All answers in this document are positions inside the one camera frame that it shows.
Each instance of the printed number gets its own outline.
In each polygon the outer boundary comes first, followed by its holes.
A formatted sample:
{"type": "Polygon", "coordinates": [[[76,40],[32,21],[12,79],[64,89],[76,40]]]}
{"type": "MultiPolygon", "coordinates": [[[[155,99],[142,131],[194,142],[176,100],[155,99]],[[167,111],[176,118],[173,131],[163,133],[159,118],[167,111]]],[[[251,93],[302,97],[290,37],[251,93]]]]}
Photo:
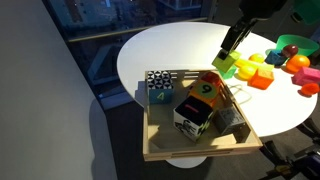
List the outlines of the printed number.
{"type": "Polygon", "coordinates": [[[210,91],[212,91],[212,87],[211,86],[206,85],[206,84],[202,86],[202,93],[208,93],[210,91]]]}
{"type": "Polygon", "coordinates": [[[162,101],[164,100],[164,93],[160,93],[157,97],[158,99],[161,99],[162,101]]]}

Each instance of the white wall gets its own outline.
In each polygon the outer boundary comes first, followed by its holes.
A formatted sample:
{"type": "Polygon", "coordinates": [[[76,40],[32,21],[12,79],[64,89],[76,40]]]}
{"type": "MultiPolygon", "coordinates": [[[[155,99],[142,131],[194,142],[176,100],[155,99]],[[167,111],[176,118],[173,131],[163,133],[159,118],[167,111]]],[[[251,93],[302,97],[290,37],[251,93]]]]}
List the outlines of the white wall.
{"type": "Polygon", "coordinates": [[[104,113],[41,0],[1,0],[0,179],[116,179],[104,113]]]}

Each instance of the dark floor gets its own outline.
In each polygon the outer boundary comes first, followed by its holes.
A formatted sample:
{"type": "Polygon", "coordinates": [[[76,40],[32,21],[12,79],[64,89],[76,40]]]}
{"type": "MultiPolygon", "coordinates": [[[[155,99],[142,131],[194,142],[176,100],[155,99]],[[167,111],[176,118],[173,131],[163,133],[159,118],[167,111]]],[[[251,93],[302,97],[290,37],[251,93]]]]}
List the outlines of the dark floor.
{"type": "MultiPolygon", "coordinates": [[[[264,177],[273,164],[260,152],[224,157],[209,157],[191,169],[180,169],[166,161],[145,162],[142,156],[143,108],[135,102],[106,111],[110,138],[119,180],[251,180],[264,177]]],[[[320,103],[311,117],[320,127],[320,103]]],[[[312,145],[297,129],[261,138],[273,140],[283,155],[312,145]]],[[[305,179],[297,176],[294,179],[305,179]]]]}

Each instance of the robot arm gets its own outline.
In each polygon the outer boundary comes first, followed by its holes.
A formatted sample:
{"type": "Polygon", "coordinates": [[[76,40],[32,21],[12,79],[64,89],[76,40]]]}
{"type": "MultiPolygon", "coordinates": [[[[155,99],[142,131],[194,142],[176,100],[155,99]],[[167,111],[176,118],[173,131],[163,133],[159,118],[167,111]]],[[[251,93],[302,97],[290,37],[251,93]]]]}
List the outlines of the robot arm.
{"type": "Polygon", "coordinates": [[[237,48],[260,20],[268,20],[274,12],[279,11],[287,0],[242,0],[239,8],[243,16],[230,27],[222,44],[218,57],[225,60],[229,53],[237,48]]]}

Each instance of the orange block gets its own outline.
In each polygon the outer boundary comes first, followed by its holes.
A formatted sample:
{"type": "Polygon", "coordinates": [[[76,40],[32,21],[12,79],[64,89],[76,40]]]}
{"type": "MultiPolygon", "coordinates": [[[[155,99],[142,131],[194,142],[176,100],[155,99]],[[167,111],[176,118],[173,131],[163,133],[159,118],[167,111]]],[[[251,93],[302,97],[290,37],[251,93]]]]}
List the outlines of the orange block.
{"type": "Polygon", "coordinates": [[[259,68],[252,76],[252,78],[248,81],[248,85],[264,90],[269,87],[273,80],[274,77],[272,71],[259,68]]]}

